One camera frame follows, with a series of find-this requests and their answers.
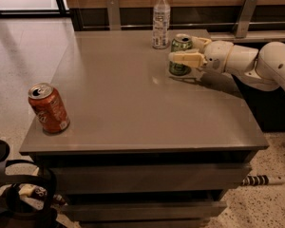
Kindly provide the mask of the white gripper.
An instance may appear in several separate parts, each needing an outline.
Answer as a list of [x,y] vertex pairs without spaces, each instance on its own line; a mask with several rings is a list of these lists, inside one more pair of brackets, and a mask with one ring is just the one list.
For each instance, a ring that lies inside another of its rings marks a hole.
[[170,52],[168,59],[170,62],[185,65],[191,68],[204,67],[217,73],[225,71],[227,58],[234,46],[231,42],[215,41],[209,38],[191,37],[192,48],[204,51],[204,55],[194,50]]

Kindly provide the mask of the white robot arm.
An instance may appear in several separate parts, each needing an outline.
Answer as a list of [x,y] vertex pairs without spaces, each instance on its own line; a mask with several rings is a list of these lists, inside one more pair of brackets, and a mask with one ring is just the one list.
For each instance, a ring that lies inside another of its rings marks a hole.
[[169,60],[191,68],[204,68],[236,76],[247,86],[285,91],[285,44],[267,43],[261,49],[228,41],[192,37],[193,48],[169,53]]

